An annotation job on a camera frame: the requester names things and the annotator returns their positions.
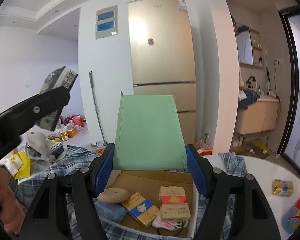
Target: refrigerator door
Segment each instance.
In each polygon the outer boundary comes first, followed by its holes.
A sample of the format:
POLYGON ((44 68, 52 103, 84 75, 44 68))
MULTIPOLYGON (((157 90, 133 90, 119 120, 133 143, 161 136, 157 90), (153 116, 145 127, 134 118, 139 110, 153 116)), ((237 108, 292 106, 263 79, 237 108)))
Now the refrigerator door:
POLYGON ((195 113, 179 113, 178 116, 185 144, 194 144, 195 113))
POLYGON ((195 81, 188 12, 179 0, 129 3, 129 34, 134 84, 195 81))
POLYGON ((195 111, 195 84, 165 84, 134 87, 135 95, 173 96, 177 111, 195 111))

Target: metal pole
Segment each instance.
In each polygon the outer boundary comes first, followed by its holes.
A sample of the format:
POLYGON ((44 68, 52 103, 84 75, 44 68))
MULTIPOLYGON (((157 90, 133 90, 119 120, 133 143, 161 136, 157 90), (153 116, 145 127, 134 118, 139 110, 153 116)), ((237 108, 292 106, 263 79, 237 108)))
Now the metal pole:
POLYGON ((100 122, 100 118, 99 118, 98 107, 97 107, 97 99, 96 99, 96 95, 95 95, 95 92, 94 92, 94 84, 93 84, 92 71, 89 72, 89 77, 90 77, 90 86, 91 86, 92 96, 93 96, 94 109, 95 109, 96 114, 97 114, 97 119, 98 119, 98 123, 99 123, 99 127, 100 127, 101 136, 102 136, 102 139, 103 139, 103 142, 104 142, 105 146, 107 146, 108 143, 106 142, 105 136, 103 135, 103 131, 102 131, 102 127, 101 127, 101 122, 100 122))

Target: green object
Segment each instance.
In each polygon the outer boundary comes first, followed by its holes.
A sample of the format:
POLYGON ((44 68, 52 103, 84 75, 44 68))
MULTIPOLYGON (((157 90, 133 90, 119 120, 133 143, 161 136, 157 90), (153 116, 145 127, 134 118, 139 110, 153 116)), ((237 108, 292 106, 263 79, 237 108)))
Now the green object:
POLYGON ((121 97, 113 168, 187 168, 186 147, 173 96, 121 97))

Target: red stripe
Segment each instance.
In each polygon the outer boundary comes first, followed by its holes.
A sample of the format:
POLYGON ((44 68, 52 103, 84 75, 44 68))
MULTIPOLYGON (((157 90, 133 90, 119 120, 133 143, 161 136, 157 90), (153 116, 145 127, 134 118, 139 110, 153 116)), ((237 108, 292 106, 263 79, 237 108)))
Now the red stripe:
POLYGON ((162 204, 185 204, 186 196, 161 196, 162 204))

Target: gold emblem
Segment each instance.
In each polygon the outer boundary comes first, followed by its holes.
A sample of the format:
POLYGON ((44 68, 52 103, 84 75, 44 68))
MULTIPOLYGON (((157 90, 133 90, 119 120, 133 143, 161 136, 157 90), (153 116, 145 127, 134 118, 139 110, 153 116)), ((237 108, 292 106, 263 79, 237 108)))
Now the gold emblem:
POLYGON ((140 212, 140 213, 143 213, 143 212, 146 211, 146 210, 147 210, 146 204, 138 205, 138 206, 137 206, 137 211, 140 212))
POLYGON ((177 197, 177 196, 172 196, 172 197, 169 199, 169 202, 170 202, 170 203, 173 203, 173 204, 178 204, 178 203, 180 203, 180 198, 177 197))

